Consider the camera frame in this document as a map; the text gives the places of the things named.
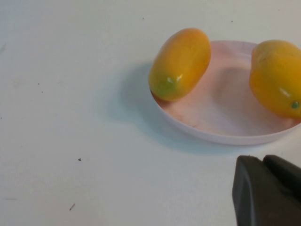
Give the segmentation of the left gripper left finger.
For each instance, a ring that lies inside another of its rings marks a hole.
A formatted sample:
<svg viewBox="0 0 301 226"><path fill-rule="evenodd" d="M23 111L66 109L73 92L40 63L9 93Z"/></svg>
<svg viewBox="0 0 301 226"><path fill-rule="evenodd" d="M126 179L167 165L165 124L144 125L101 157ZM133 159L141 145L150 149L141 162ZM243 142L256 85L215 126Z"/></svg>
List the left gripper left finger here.
<svg viewBox="0 0 301 226"><path fill-rule="evenodd" d="M232 199L239 226L299 226L301 198L253 156L237 158Z"/></svg>

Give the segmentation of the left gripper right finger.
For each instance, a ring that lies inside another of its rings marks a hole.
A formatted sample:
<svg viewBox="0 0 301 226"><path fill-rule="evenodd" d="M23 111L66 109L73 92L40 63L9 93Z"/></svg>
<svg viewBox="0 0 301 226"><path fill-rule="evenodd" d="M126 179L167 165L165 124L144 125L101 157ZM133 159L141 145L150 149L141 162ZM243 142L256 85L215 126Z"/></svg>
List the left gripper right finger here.
<svg viewBox="0 0 301 226"><path fill-rule="evenodd" d="M301 169L276 155L266 155L263 163L296 198L301 197Z"/></svg>

